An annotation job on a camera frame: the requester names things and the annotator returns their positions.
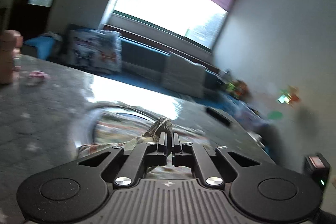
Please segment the window frame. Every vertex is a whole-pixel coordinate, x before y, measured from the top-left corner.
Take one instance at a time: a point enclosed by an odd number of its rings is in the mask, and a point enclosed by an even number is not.
[[[224,28],[224,26],[225,26],[225,24],[226,24],[226,22],[227,22],[227,18],[229,17],[230,12],[231,12],[231,10],[232,10],[232,8],[233,8],[233,6],[234,6],[234,4],[235,4],[236,1],[237,1],[237,0],[233,0],[233,1],[232,1],[232,4],[231,4],[231,6],[230,6],[230,8],[229,8],[228,10],[226,10],[226,9],[223,8],[223,10],[225,10],[225,11],[227,12],[227,14],[226,14],[225,19],[223,20],[223,23],[221,24],[221,27],[219,28],[219,32],[218,32],[216,38],[215,38],[215,39],[213,40],[213,42],[211,43],[211,47],[210,47],[210,48],[208,48],[208,47],[206,47],[206,46],[200,44],[199,42],[196,42],[196,41],[194,41],[194,40],[192,40],[192,39],[190,39],[190,38],[188,38],[188,37],[179,35],[179,34],[177,34],[177,33],[175,33],[175,32],[172,32],[172,31],[170,31],[170,30],[168,30],[168,29],[165,29],[165,28],[163,28],[163,27],[160,27],[160,26],[158,26],[158,25],[156,25],[156,24],[153,24],[153,23],[151,23],[151,22],[149,22],[149,21],[146,21],[146,20],[143,20],[143,19],[141,19],[141,18],[138,18],[138,17],[132,16],[132,15],[123,13],[123,12],[118,11],[118,10],[113,10],[113,14],[120,15],[120,16],[129,18],[129,19],[132,19],[132,20],[134,20],[134,21],[138,21],[138,22],[140,22],[140,23],[146,24],[146,25],[148,25],[148,26],[150,26],[150,27],[157,28],[157,29],[159,29],[159,30],[161,30],[161,31],[164,31],[164,32],[167,32],[167,33],[169,33],[169,34],[171,34],[171,35],[174,35],[174,36],[176,36],[176,37],[178,37],[178,38],[180,38],[180,39],[182,39],[182,40],[184,40],[184,41],[186,41],[186,42],[189,42],[189,43],[191,43],[191,44],[193,44],[193,45],[195,45],[195,46],[197,46],[197,47],[199,47],[199,48],[201,48],[201,49],[203,49],[203,50],[205,50],[205,51],[211,53],[212,50],[214,49],[214,47],[215,47],[217,41],[218,41],[218,38],[219,38],[219,36],[220,36],[220,34],[221,34],[221,32],[222,32],[222,30],[223,30],[223,28]]]

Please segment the table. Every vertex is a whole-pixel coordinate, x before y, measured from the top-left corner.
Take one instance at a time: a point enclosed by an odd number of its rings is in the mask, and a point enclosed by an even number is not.
[[[231,117],[228,129],[203,105],[30,56],[22,55],[21,66],[14,83],[0,87],[0,222],[24,220],[16,204],[18,186],[32,174],[73,160],[78,140],[69,126],[100,101],[140,106],[175,124],[203,130],[213,146],[226,145],[272,162]],[[33,70],[49,74],[50,80],[28,86]]]

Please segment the blue sofa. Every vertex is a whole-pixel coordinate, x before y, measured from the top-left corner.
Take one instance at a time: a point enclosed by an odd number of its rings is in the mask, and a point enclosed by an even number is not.
[[[61,52],[67,52],[68,37],[71,30],[86,29],[77,25],[69,25],[64,36]],[[36,54],[33,56],[41,59],[47,59],[51,53],[51,47],[44,47],[44,43],[50,45],[51,37],[36,37],[25,41],[26,49],[29,47],[30,51],[35,48]],[[181,98],[181,94],[163,88],[161,83],[162,73],[165,68],[166,59],[169,53],[147,46],[140,42],[121,37],[121,56],[122,56],[122,72],[112,74],[99,74],[100,76],[121,81],[126,84],[138,86],[148,90],[167,94],[170,96]],[[217,106],[213,104],[216,101],[216,90],[221,84],[219,76],[209,70],[206,70],[206,77],[204,81],[205,96],[203,99],[194,98],[195,102],[210,106]]]

